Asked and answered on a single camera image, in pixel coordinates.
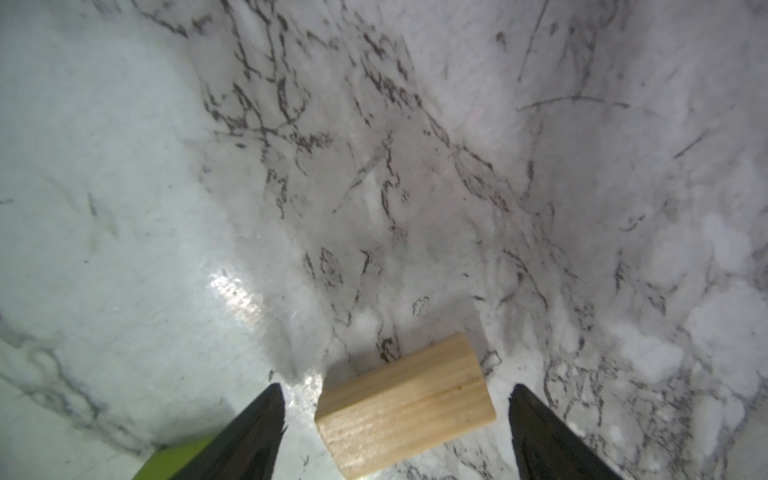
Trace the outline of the long natural wood block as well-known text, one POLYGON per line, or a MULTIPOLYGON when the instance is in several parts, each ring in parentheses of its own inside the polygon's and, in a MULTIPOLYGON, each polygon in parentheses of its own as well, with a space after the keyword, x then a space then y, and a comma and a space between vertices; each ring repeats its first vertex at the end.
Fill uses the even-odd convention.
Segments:
POLYGON ((457 333, 324 389, 314 420, 341 475, 360 479, 496 418, 476 354, 457 333))

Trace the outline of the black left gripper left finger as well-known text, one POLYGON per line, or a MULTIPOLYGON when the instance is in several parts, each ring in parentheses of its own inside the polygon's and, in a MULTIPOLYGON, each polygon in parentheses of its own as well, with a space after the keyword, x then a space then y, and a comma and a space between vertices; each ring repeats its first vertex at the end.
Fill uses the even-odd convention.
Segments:
POLYGON ((272 383, 173 477, 270 480, 284 433, 284 396, 272 383))

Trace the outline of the green wood block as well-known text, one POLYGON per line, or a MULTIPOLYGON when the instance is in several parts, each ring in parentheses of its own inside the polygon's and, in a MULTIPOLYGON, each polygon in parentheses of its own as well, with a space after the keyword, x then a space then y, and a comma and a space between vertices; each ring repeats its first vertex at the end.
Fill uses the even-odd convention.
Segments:
POLYGON ((134 475, 133 480, 171 479, 213 439, 213 436, 206 436, 156 451, 134 475))

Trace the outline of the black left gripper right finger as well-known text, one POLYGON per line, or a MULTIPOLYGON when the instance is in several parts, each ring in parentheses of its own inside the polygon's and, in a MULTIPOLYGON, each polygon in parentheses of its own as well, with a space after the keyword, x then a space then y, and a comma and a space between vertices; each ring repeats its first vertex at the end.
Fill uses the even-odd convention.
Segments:
POLYGON ((620 479, 523 384, 510 395, 508 418, 521 479, 620 479))

